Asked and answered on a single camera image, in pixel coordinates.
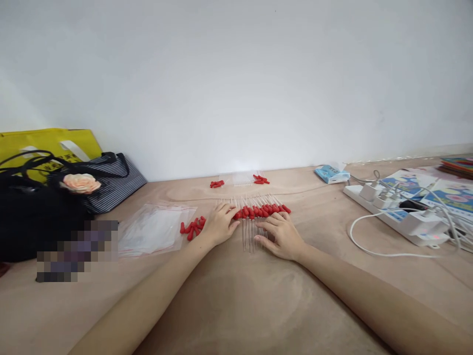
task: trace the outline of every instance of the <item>black bag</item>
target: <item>black bag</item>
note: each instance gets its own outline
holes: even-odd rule
[[[56,250],[57,241],[73,240],[74,231],[84,230],[84,221],[94,219],[77,196],[28,177],[29,169],[61,160],[49,151],[17,154],[0,166],[31,153],[49,155],[34,157],[21,167],[0,168],[0,261],[19,262],[36,258],[38,251]]]

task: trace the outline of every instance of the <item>white wall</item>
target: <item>white wall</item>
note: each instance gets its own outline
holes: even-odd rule
[[[0,51],[38,116],[150,180],[473,137],[469,0],[3,0]]]
[[[22,95],[0,68],[0,132],[48,128],[48,120]]]

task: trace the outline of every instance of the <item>fabric rose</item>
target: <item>fabric rose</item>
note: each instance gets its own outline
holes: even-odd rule
[[[90,195],[101,183],[90,174],[68,174],[59,185],[76,194]]]

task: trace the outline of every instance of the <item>tabletop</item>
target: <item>tabletop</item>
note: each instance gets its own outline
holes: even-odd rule
[[[435,165],[411,159],[348,165],[359,178],[374,169],[387,176],[401,168]],[[369,214],[327,185],[313,167],[267,171],[267,185],[209,188],[218,177],[148,183],[99,219],[131,216],[146,203],[166,201],[209,214],[220,199],[273,194],[292,210],[292,220],[310,245],[339,257],[401,289],[473,333],[473,254],[446,258],[386,258],[358,249],[347,228]],[[377,218],[360,221],[358,242],[382,253],[449,253],[417,247]],[[172,253],[120,259],[88,282],[34,281],[35,260],[18,263],[0,279],[0,354],[66,354],[110,307]],[[338,298],[307,270],[267,251],[244,252],[241,226],[195,268],[136,354],[389,354]]]

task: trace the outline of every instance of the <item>yellow tote bag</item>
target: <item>yellow tote bag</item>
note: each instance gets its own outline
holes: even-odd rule
[[[0,133],[0,161],[15,154],[36,149],[49,150],[58,158],[63,158],[71,163],[89,161],[102,154],[91,130],[49,128],[37,131]],[[38,156],[38,154],[25,154],[6,162],[1,168],[22,166],[33,156]],[[51,171],[60,166],[59,163],[48,162],[38,166],[37,169]],[[42,171],[29,171],[28,176],[36,181],[46,181],[46,173]]]

